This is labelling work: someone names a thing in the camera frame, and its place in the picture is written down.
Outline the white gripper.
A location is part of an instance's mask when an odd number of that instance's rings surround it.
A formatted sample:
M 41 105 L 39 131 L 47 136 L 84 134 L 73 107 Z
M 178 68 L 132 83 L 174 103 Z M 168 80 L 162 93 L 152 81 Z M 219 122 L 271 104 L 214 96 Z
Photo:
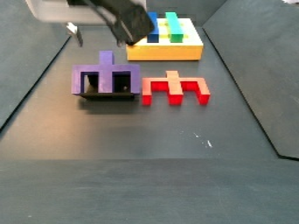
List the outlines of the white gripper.
M 75 24 L 103 25 L 104 20 L 88 6 L 68 6 L 67 0 L 24 0 L 33 16 L 47 23 L 67 23 L 68 34 L 75 38 L 79 47 L 83 47 L 80 29 Z M 146 9 L 146 0 L 131 0 L 142 4 Z M 125 38 L 116 38 L 116 46 L 125 44 Z

